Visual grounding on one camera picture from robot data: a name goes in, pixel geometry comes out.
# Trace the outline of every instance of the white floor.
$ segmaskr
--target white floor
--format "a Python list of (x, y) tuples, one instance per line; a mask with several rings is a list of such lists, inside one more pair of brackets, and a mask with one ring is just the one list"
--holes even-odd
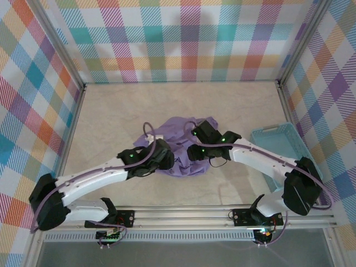
[[(285, 122), (273, 82), (89, 85), (65, 174), (94, 167), (132, 148), (145, 121), (159, 127), (173, 116), (212, 116), (220, 132), (234, 131), (247, 139), (254, 128)], [(84, 198), (110, 197), (120, 206), (251, 204), (266, 192), (261, 173), (228, 162), (198, 177), (136, 177)]]

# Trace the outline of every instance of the light blue plastic basket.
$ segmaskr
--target light blue plastic basket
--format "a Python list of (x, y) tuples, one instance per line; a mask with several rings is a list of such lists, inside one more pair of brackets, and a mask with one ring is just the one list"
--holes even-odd
[[(284, 157), (291, 157), (293, 159), (307, 157), (311, 159), (320, 175), (320, 178), (323, 179), (322, 173), (315, 164), (312, 155), (303, 140), (300, 138), (295, 127), (290, 122), (252, 130), (251, 142), (262, 147), (263, 149), (267, 149)], [(264, 177), (271, 192), (278, 191), (283, 188), (283, 185), (274, 181), (271, 177), (267, 175), (264, 175)]]

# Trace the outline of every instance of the crumpled fabric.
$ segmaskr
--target crumpled fabric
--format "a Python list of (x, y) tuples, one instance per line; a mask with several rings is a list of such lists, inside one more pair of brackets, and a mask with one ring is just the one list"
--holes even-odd
[[(183, 125), (187, 121), (194, 121), (200, 123), (203, 120), (209, 121), (209, 123), (217, 129), (217, 122), (212, 118), (182, 118), (172, 117), (168, 119), (162, 126), (155, 129), (156, 135), (163, 135), (164, 140), (170, 145), (171, 151), (174, 153), (174, 166), (169, 170), (156, 170), (161, 174), (167, 174), (174, 177), (184, 176), (197, 176), (204, 174), (210, 167), (208, 160), (190, 161), (187, 154), (187, 149), (193, 143), (184, 136)], [(192, 124), (187, 125), (187, 128), (192, 129)], [(149, 142), (145, 139), (145, 135), (141, 135), (136, 142), (133, 143), (135, 147), (144, 146), (148, 147)]]

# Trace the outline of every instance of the ventilation grille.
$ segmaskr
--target ventilation grille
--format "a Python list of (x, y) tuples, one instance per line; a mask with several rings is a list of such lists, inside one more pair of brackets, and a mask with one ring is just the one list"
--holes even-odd
[[(250, 241), (253, 230), (228, 231), (135, 231), (130, 230), (123, 241)], [(51, 231), (46, 233), (45, 242), (88, 242), (97, 241), (95, 231)]]

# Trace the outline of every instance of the colorful plaid backdrop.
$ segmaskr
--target colorful plaid backdrop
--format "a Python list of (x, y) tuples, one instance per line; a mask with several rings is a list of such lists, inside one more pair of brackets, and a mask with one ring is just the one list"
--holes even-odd
[(82, 78), (96, 83), (275, 80), (315, 7), (312, 0), (41, 2)]
[(19, 266), (37, 179), (62, 155), (79, 89), (25, 0), (0, 0), (0, 266)]
[(356, 1), (334, 0), (286, 93), (324, 175), (345, 248), (356, 264)]

